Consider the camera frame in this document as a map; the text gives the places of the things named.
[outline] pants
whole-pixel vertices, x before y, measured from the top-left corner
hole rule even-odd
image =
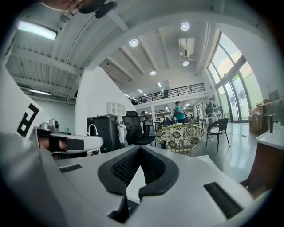
[[[178,123],[184,123],[185,122],[185,119],[180,119],[180,120],[177,120]]]
[[[211,119],[211,122],[215,122],[215,121],[218,121],[218,117],[215,113],[210,113],[211,117],[213,117],[214,119]]]

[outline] air conditioning unit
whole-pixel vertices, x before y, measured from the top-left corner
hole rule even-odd
[[[194,52],[194,38],[182,38],[178,40],[179,55],[189,58]]]

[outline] man standing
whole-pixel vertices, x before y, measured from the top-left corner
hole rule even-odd
[[[177,122],[184,123],[186,113],[182,111],[182,108],[179,106],[180,103],[180,101],[176,101],[176,108],[174,111],[176,113]]]
[[[212,102],[213,102],[213,98],[210,98],[210,102],[209,102],[209,104],[208,104],[208,109],[209,109],[210,116],[213,117],[213,118],[215,118],[214,121],[212,121],[212,123],[213,123],[213,122],[215,122],[215,121],[218,121],[218,117],[217,117],[217,115],[215,114],[216,107],[213,107]]]

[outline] chair leg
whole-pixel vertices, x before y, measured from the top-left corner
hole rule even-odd
[[[207,138],[206,138],[206,147],[207,147],[207,142],[208,142],[208,133],[207,133]]]
[[[219,149],[219,135],[218,135],[218,144],[217,144],[217,152],[218,153],[218,149]]]
[[[228,141],[228,144],[229,144],[229,147],[230,147],[230,143],[229,143],[229,139],[228,139],[227,133],[225,133],[225,134],[226,134],[227,141]]]

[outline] wicker chair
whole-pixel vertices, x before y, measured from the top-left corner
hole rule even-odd
[[[166,144],[166,149],[177,153],[187,153],[196,149],[204,130],[195,125],[173,125],[161,129],[156,134],[156,139]]]

